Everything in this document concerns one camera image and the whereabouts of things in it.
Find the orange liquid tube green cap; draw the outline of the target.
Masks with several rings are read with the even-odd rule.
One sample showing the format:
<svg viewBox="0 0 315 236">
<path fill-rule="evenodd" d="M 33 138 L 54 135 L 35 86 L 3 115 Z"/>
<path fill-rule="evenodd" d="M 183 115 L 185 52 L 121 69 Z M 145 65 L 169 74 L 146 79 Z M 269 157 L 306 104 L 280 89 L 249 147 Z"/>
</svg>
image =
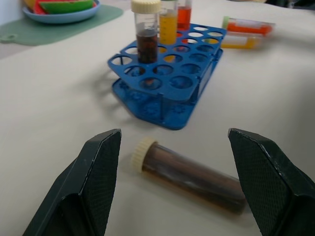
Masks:
<svg viewBox="0 0 315 236">
<path fill-rule="evenodd" d="M 267 36 L 274 30 L 275 24 L 224 16 L 222 28 L 230 32 L 261 34 Z"/>
</svg>

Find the toy watermelon slice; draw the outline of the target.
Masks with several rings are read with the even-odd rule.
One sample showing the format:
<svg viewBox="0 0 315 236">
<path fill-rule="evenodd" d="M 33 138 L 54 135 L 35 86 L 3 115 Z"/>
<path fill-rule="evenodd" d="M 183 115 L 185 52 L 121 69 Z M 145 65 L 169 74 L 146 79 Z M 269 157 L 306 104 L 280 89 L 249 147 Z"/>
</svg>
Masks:
<svg viewBox="0 0 315 236">
<path fill-rule="evenodd" d="M 39 0 L 39 6 L 48 14 L 66 14 L 84 11 L 96 6 L 94 0 Z"/>
</svg>

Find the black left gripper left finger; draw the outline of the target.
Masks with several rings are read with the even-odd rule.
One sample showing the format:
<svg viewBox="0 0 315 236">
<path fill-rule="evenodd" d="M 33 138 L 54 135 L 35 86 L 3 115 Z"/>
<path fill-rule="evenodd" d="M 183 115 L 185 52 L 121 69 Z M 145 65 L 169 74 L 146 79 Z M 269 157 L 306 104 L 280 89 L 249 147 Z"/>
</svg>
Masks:
<svg viewBox="0 0 315 236">
<path fill-rule="evenodd" d="M 104 236 L 113 201 L 121 130 L 87 140 L 56 178 L 22 236 Z"/>
</svg>

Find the brown liquid tube cream cap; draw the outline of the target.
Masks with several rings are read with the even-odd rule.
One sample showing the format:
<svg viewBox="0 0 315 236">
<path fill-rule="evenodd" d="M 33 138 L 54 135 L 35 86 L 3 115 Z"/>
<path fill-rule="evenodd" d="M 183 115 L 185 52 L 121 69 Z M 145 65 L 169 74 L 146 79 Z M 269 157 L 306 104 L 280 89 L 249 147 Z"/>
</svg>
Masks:
<svg viewBox="0 0 315 236">
<path fill-rule="evenodd" d="M 131 0 L 134 13 L 138 61 L 155 63 L 158 59 L 158 16 L 160 0 Z"/>
<path fill-rule="evenodd" d="M 237 178 L 184 157 L 154 139 L 140 141 L 130 162 L 137 172 L 204 204 L 237 215 L 246 208 L 247 200 Z"/>
</svg>

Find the blue plastic test tube rack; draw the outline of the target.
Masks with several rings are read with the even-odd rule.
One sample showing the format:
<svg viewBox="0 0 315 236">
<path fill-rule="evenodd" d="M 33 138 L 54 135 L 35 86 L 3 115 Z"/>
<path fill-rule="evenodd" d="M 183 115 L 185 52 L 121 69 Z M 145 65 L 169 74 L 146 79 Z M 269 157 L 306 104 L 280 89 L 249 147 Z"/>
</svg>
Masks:
<svg viewBox="0 0 315 236">
<path fill-rule="evenodd" d="M 184 128 L 223 50 L 226 30 L 191 24 L 173 45 L 158 45 L 156 63 L 142 64 L 133 41 L 108 60 L 119 77 L 113 93 L 135 117 L 161 127 Z"/>
</svg>

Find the tube with yellow liquid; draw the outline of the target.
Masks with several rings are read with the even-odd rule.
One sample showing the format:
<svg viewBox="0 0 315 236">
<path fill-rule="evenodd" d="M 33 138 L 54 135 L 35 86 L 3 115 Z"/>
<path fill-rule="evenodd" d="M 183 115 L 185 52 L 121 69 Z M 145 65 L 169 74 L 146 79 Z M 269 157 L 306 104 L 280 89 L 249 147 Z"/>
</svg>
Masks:
<svg viewBox="0 0 315 236">
<path fill-rule="evenodd" d="M 173 45 L 177 39 L 177 0 L 161 0 L 159 38 L 161 44 Z"/>
<path fill-rule="evenodd" d="M 227 49 L 255 49 L 260 46 L 264 37 L 261 34 L 228 32 L 222 43 L 222 48 Z"/>
</svg>

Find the tube with red liquid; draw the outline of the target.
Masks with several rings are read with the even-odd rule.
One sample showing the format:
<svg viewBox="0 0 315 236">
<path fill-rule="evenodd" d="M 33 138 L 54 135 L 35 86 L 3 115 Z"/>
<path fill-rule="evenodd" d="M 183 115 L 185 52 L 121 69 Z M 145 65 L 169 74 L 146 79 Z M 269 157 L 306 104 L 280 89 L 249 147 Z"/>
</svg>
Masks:
<svg viewBox="0 0 315 236">
<path fill-rule="evenodd" d="M 186 31 L 190 28 L 192 0 L 178 0 L 177 29 Z"/>
</svg>

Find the blue plate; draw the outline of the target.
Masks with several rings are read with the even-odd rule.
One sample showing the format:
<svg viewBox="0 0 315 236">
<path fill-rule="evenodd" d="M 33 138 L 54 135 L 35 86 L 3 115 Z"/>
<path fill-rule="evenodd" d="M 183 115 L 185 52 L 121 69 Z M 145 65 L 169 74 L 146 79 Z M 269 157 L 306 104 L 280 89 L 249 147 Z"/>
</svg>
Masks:
<svg viewBox="0 0 315 236">
<path fill-rule="evenodd" d="M 73 12 L 73 13 L 66 13 L 66 14 L 38 15 L 38 14 L 34 14 L 33 11 L 30 11 L 27 7 L 23 7 L 23 12 L 30 19 L 40 22 L 40 23 L 69 24 L 69 23 L 84 21 L 86 19 L 93 17 L 100 8 L 100 3 L 97 0 L 95 0 L 95 3 L 96 3 L 96 6 L 91 9 Z"/>
</svg>

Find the red toy food piece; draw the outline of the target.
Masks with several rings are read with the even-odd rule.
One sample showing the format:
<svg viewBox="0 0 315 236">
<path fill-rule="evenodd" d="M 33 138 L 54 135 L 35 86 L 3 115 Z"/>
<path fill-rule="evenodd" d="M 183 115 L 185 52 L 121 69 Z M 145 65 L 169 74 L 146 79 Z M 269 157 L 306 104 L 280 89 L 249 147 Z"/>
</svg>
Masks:
<svg viewBox="0 0 315 236">
<path fill-rule="evenodd" d="M 47 11 L 41 6 L 42 2 L 46 2 L 47 0 L 34 0 L 34 4 L 32 7 L 33 13 L 38 15 L 46 15 Z"/>
</svg>

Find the green silicone mat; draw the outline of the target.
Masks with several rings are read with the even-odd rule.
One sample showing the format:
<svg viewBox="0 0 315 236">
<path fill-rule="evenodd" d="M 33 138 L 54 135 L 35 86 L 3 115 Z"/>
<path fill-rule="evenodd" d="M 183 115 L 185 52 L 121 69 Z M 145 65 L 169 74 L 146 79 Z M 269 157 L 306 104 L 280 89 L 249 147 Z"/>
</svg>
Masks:
<svg viewBox="0 0 315 236">
<path fill-rule="evenodd" d="M 40 23 L 25 15 L 20 20 L 0 26 L 0 43 L 25 46 L 51 44 L 105 24 L 122 16 L 123 12 L 120 8 L 100 4 L 93 17 L 69 24 Z"/>
</svg>

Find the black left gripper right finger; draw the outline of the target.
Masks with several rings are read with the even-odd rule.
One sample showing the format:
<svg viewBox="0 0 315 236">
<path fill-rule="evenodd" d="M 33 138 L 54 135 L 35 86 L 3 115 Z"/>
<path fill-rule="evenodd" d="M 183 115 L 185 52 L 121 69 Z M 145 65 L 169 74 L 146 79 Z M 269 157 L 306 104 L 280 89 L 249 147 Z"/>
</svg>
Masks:
<svg viewBox="0 0 315 236">
<path fill-rule="evenodd" d="M 315 236 L 315 182 L 274 141 L 236 128 L 228 138 L 261 235 Z"/>
</svg>

